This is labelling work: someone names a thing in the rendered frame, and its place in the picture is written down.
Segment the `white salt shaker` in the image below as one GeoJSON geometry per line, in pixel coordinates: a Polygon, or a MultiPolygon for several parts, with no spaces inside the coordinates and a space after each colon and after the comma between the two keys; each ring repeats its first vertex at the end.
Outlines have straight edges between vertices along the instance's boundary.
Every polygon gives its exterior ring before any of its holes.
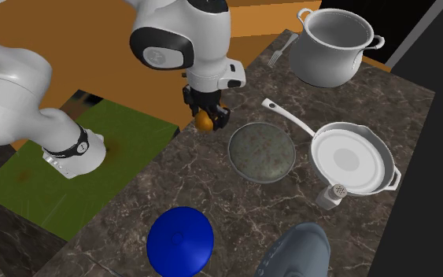
{"type": "Polygon", "coordinates": [[[341,184],[335,184],[323,189],[316,198],[316,204],[325,210],[337,207],[341,200],[347,195],[347,190],[341,184]]]}

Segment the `white cooking pot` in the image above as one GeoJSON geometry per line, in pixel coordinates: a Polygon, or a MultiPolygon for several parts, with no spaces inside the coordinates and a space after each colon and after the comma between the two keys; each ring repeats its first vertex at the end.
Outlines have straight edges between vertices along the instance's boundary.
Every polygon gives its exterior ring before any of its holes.
{"type": "Polygon", "coordinates": [[[356,74],[365,50],[378,50],[385,39],[361,16],[334,8],[301,9],[303,30],[291,46],[290,69],[314,87],[332,88],[356,74]]]}

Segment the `white frying pan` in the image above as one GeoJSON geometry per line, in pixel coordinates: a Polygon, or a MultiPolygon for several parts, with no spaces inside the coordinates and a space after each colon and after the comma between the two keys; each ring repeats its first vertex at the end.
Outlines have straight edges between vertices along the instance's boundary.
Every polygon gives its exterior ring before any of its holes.
{"type": "Polygon", "coordinates": [[[262,106],[294,122],[311,137],[309,160],[327,185],[342,185],[348,194],[363,197],[395,191],[401,172],[388,146],[369,128],[333,122],[313,131],[306,123],[266,98],[262,106]]]}

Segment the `silver fork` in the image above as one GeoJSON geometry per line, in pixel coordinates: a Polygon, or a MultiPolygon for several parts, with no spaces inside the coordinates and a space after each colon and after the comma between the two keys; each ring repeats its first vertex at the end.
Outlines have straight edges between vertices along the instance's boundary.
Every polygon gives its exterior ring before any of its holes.
{"type": "Polygon", "coordinates": [[[271,59],[268,62],[268,67],[273,68],[276,61],[282,56],[284,50],[294,41],[298,38],[298,33],[293,33],[289,39],[286,41],[285,45],[280,49],[276,50],[273,55],[271,56],[271,59]]]}

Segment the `speckled grey plate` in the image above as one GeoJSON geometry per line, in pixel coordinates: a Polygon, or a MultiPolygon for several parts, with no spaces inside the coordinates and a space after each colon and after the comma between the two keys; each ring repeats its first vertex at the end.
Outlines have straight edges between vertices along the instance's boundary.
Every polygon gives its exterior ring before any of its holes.
{"type": "Polygon", "coordinates": [[[252,122],[230,137],[227,155],[232,168],[244,179],[258,184],[275,183],[293,169],[296,150],[293,140],[280,127],[252,122]]]}

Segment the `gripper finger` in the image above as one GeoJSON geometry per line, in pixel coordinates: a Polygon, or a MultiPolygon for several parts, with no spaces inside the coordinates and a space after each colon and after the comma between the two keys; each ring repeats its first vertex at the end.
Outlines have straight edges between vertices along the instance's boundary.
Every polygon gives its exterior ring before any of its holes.
{"type": "Polygon", "coordinates": [[[214,131],[224,128],[230,119],[231,111],[229,108],[220,105],[210,105],[206,110],[209,119],[212,121],[214,131]]]}

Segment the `green robot stand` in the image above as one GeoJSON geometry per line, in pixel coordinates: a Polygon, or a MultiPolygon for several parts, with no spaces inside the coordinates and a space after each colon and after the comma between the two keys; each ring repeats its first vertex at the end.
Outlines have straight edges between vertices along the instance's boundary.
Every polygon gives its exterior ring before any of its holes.
{"type": "Polygon", "coordinates": [[[28,141],[0,167],[0,205],[70,240],[178,134],[174,124],[78,90],[62,106],[104,142],[58,167],[28,141]]]}

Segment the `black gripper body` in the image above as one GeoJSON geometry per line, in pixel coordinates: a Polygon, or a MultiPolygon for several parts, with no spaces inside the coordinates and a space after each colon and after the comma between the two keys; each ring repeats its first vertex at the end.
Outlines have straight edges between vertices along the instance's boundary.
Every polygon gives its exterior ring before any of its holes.
{"type": "Polygon", "coordinates": [[[201,109],[206,111],[209,116],[216,116],[220,98],[221,90],[201,92],[189,85],[183,88],[183,100],[190,107],[192,116],[196,116],[201,109]]]}

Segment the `orange round fruit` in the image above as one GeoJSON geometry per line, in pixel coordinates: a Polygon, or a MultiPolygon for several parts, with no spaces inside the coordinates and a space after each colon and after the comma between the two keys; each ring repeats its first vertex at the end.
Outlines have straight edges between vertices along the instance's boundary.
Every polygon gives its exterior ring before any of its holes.
{"type": "Polygon", "coordinates": [[[209,119],[209,116],[206,112],[207,108],[206,109],[199,109],[198,113],[194,117],[194,120],[195,120],[194,125],[199,131],[204,131],[204,132],[213,131],[212,121],[209,119]]]}

